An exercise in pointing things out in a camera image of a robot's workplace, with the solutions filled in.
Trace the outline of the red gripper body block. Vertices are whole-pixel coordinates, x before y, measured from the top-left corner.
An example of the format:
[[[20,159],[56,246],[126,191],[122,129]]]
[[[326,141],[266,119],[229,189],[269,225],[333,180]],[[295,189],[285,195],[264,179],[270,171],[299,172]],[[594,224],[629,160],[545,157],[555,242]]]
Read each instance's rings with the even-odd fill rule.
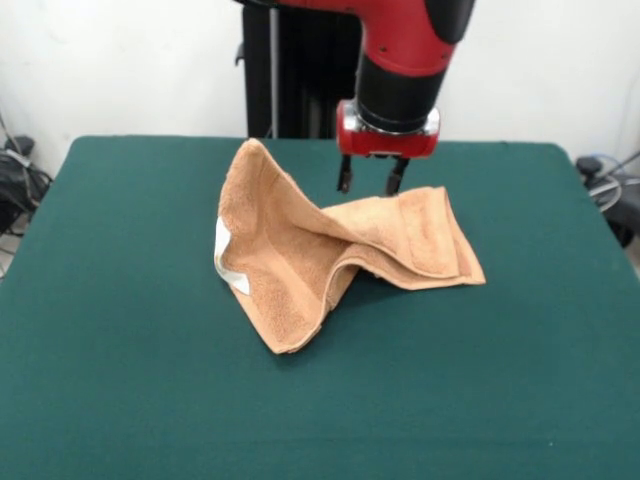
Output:
[[[426,123],[414,133],[395,134],[373,129],[357,114],[354,100],[342,100],[336,111],[337,145],[342,154],[356,156],[429,157],[437,145],[441,116],[433,108]]]

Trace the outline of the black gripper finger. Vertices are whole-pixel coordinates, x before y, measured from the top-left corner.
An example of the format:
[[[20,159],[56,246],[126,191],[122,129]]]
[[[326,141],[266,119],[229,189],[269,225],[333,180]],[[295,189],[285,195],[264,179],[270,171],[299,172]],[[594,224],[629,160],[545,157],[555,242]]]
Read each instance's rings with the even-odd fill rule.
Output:
[[[395,160],[395,165],[387,177],[385,187],[387,196],[394,196],[399,192],[405,171],[410,163],[408,158],[396,157]]]
[[[352,177],[353,177],[351,161],[352,161],[351,155],[348,155],[348,154],[342,155],[338,183],[337,183],[338,192],[348,193],[350,191]]]

